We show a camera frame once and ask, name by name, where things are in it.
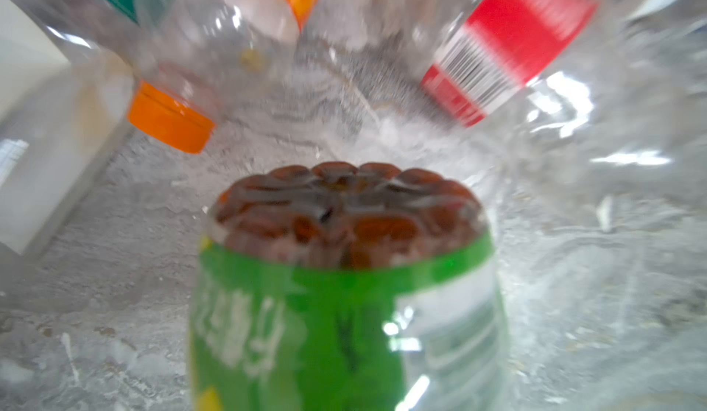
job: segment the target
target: barcode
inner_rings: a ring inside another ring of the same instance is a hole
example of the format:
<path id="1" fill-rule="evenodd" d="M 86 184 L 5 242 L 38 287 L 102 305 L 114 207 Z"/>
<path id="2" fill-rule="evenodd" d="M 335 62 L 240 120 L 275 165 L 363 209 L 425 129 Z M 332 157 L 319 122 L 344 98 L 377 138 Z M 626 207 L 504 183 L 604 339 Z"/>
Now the barcode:
<path id="1" fill-rule="evenodd" d="M 437 53 L 436 61 L 464 95 L 487 115 L 520 89 L 471 30 L 456 32 Z"/>

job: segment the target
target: bottle cap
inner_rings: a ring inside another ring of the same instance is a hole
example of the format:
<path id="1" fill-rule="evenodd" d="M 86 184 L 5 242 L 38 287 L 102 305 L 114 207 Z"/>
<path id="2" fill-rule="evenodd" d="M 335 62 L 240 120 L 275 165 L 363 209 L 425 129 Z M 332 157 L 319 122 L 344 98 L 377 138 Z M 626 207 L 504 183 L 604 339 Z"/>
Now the bottle cap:
<path id="1" fill-rule="evenodd" d="M 216 124 L 199 112 L 143 81 L 128 120 L 135 127 L 175 149 L 199 153 Z"/>

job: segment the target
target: orange bottle cap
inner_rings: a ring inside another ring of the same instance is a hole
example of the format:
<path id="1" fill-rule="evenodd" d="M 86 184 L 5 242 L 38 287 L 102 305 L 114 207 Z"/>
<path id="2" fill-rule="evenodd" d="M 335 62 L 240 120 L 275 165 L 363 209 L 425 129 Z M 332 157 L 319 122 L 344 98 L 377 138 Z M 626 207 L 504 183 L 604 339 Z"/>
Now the orange bottle cap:
<path id="1" fill-rule="evenodd" d="M 175 149 L 197 154 L 216 124 L 145 81 L 135 94 L 128 120 Z"/>

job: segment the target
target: gray marble countertop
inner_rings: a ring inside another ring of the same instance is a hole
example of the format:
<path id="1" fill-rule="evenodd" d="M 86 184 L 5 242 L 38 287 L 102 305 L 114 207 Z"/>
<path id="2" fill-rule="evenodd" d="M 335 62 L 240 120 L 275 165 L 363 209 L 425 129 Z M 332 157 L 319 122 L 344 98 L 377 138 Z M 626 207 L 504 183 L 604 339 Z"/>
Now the gray marble countertop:
<path id="1" fill-rule="evenodd" d="M 382 61 L 372 43 L 385 24 L 363 23 L 372 36 L 348 45 L 310 35 L 317 50 L 293 71 L 306 87 L 244 107 L 199 156 L 130 134 L 42 257 L 0 250 L 0 409 L 190 409 L 186 318 L 205 207 L 251 173 L 378 160 L 461 180 L 489 207 L 511 409 L 707 410 L 707 217 L 641 200 L 603 233 L 549 213 Z"/>

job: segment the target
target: red and white label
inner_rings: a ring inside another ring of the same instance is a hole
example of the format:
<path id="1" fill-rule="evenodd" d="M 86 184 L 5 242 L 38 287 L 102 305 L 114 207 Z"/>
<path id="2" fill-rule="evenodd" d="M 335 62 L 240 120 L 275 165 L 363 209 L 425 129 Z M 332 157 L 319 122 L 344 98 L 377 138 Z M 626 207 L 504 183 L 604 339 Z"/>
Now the red and white label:
<path id="1" fill-rule="evenodd" d="M 545 70 L 596 9 L 596 0 L 483 0 L 437 50 L 422 86 L 476 124 Z"/>

